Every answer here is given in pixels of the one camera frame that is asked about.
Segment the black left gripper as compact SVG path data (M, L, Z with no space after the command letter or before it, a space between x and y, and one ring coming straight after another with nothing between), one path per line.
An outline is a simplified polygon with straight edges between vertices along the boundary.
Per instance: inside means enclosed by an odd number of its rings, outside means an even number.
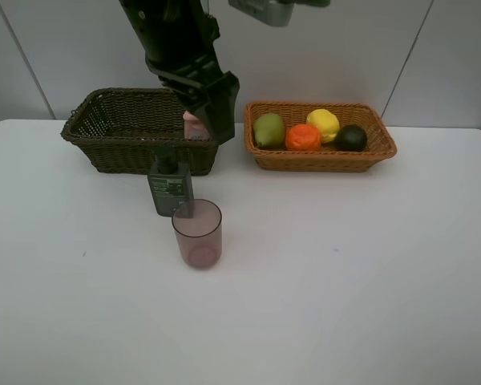
M176 93L211 138L224 144L235 136L238 78L220 69L213 46L217 20L200 1L123 0L120 5L145 52L145 63Z

